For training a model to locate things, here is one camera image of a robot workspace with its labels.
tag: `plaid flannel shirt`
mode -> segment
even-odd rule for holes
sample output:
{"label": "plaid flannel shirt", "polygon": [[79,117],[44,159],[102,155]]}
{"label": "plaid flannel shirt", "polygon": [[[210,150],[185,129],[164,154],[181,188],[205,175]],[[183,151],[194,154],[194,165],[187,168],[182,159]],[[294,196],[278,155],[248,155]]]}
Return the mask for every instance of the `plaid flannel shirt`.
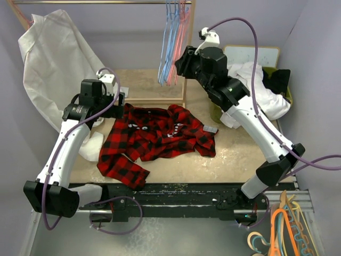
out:
{"label": "plaid flannel shirt", "polygon": [[171,158],[195,149],[201,156],[215,156],[215,133],[187,109],[135,108],[125,104],[124,117],[117,119],[100,152],[98,169],[103,176],[141,189],[149,171],[134,163]]}

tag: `wooden rack frame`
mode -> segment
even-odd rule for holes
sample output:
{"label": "wooden rack frame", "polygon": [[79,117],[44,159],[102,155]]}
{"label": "wooden rack frame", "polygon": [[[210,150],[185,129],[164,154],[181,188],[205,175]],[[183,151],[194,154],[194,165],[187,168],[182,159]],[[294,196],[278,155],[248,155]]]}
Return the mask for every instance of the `wooden rack frame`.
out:
{"label": "wooden rack frame", "polygon": [[[6,0],[6,1],[25,30],[29,29],[29,23],[27,19],[25,19],[22,16],[21,10],[18,7],[19,4],[166,4],[166,1],[51,1],[51,0],[48,0],[48,1]],[[191,45],[196,0],[186,1],[185,3],[191,5],[189,33],[188,33],[188,39],[187,39],[187,45]],[[182,85],[182,98],[126,98],[125,101],[131,104],[135,104],[135,105],[177,104],[177,105],[182,105],[185,108],[186,89],[187,89],[187,79],[185,79]]]}

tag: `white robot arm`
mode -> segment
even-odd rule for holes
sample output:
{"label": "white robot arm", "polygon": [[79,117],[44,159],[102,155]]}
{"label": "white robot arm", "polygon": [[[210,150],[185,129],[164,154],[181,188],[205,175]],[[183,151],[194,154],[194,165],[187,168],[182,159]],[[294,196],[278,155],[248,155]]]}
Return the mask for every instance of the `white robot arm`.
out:
{"label": "white robot arm", "polygon": [[263,126],[260,116],[270,131],[298,156],[302,156],[305,149],[300,143],[294,145],[285,138],[259,108],[255,111],[248,89],[238,79],[228,76],[228,59],[218,48],[219,36],[213,30],[207,30],[203,28],[199,32],[204,42],[198,48],[187,46],[182,57],[175,62],[177,74],[196,79],[211,101],[238,121],[259,145],[266,162],[239,190],[245,200],[253,199],[266,188],[276,185],[297,163],[297,159]]}
{"label": "white robot arm", "polygon": [[[47,163],[35,181],[27,181],[24,185],[24,193],[35,211],[42,212],[42,198],[45,197],[46,213],[71,217],[79,207],[97,202],[102,198],[103,188],[99,185],[85,184],[73,189],[68,188],[71,170],[79,149],[86,136],[90,133],[95,119],[75,128],[67,138],[65,136],[80,121],[95,115],[109,106],[113,101],[113,80],[113,75],[102,76],[99,80],[83,80],[80,94],[76,95],[65,108],[61,131]],[[110,107],[101,117],[121,118],[124,110],[123,105],[124,94],[120,93],[118,106]],[[43,187],[47,176],[50,178],[47,182],[46,193],[44,194]]]}

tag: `white wall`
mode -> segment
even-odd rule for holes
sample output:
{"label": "white wall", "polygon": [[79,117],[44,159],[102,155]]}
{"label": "white wall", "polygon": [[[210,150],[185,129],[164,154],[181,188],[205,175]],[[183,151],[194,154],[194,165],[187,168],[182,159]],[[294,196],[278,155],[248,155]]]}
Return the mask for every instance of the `white wall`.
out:
{"label": "white wall", "polygon": [[[301,142],[305,158],[341,154],[341,2],[309,0],[289,36],[279,66],[292,71],[294,105],[281,120],[283,132]],[[340,160],[324,161],[341,165]],[[340,255],[341,172],[309,167],[298,174],[311,193],[327,255]]]}
{"label": "white wall", "polygon": [[[259,44],[284,46],[307,0],[197,0],[193,45],[198,31],[228,17],[243,17],[255,27]],[[27,17],[64,9],[105,65],[157,68],[165,26],[164,5],[20,5]],[[240,21],[217,28],[221,46],[253,44]]]}
{"label": "white wall", "polygon": [[23,185],[40,172],[57,134],[23,88],[17,40],[24,31],[5,1],[0,1],[0,23],[0,251],[12,256],[19,254],[30,217]]}

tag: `white cloth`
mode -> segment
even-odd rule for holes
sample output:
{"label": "white cloth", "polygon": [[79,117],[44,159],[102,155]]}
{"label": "white cloth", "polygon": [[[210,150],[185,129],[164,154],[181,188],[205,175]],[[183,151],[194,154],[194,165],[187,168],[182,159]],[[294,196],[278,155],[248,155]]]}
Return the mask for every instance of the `white cloth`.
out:
{"label": "white cloth", "polygon": [[[253,61],[244,64],[232,64],[228,66],[229,76],[239,79],[251,92],[251,75]],[[262,66],[256,66],[255,74],[256,100],[269,120],[282,117],[290,109],[290,103],[282,95],[274,94],[264,87]],[[238,128],[240,124],[228,113],[223,113],[220,120],[230,128]]]}
{"label": "white cloth", "polygon": [[[60,132],[63,110],[79,93],[81,81],[96,79],[103,64],[65,11],[32,17],[34,24],[19,39],[23,85],[39,113]],[[89,137],[79,153],[97,162],[104,136],[95,132]]]}

